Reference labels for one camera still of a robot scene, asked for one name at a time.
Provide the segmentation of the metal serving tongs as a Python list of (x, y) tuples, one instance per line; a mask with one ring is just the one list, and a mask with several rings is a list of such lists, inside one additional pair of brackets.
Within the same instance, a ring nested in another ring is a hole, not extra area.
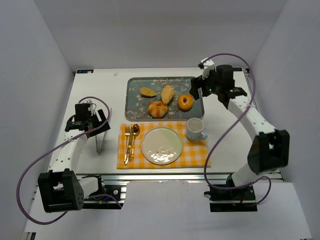
[(105, 136), (107, 131), (111, 128), (110, 127), (110, 118), (111, 118), (112, 109), (107, 107), (107, 116), (105, 116), (102, 109), (96, 111), (95, 115), (98, 119), (98, 127), (97, 135), (95, 135), (95, 145), (96, 145), (96, 152), (98, 155), (101, 154), (103, 143), (105, 140)]

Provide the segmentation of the brown seeded bread slice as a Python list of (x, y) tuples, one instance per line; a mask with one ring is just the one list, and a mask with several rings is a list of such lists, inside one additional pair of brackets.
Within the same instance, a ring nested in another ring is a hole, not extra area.
[(146, 98), (154, 98), (158, 95), (154, 90), (148, 87), (141, 87), (139, 91), (141, 96)]

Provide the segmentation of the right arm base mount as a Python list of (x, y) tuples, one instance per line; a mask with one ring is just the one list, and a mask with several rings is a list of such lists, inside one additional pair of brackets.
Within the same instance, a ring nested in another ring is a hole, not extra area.
[(256, 195), (252, 186), (237, 189), (229, 174), (223, 184), (208, 184), (204, 195), (209, 198), (211, 213), (257, 212)]

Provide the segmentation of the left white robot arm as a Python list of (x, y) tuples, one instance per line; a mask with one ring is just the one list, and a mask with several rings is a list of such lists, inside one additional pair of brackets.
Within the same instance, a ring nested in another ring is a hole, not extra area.
[(78, 179), (75, 171), (88, 139), (110, 129), (106, 120), (103, 110), (95, 110), (90, 100), (75, 105), (75, 114), (67, 120), (65, 127), (66, 144), (60, 147), (48, 172), (38, 177), (45, 212), (81, 210), (90, 196), (104, 193), (101, 176), (88, 175)]

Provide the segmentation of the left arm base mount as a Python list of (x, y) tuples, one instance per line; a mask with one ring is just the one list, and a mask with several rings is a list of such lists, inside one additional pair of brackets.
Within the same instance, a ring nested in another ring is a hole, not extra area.
[(84, 196), (82, 209), (120, 210), (126, 197), (126, 184), (109, 180), (103, 175), (76, 176)]

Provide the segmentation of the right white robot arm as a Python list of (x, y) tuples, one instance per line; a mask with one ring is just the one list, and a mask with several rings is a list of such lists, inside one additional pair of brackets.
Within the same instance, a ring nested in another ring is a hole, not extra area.
[(227, 187), (237, 189), (248, 186), (264, 173), (284, 168), (289, 163), (290, 134), (278, 130), (252, 106), (252, 97), (235, 86), (234, 68), (213, 61), (200, 63), (202, 75), (191, 79), (189, 93), (198, 100), (211, 94), (242, 124), (252, 140), (246, 164), (230, 175)]

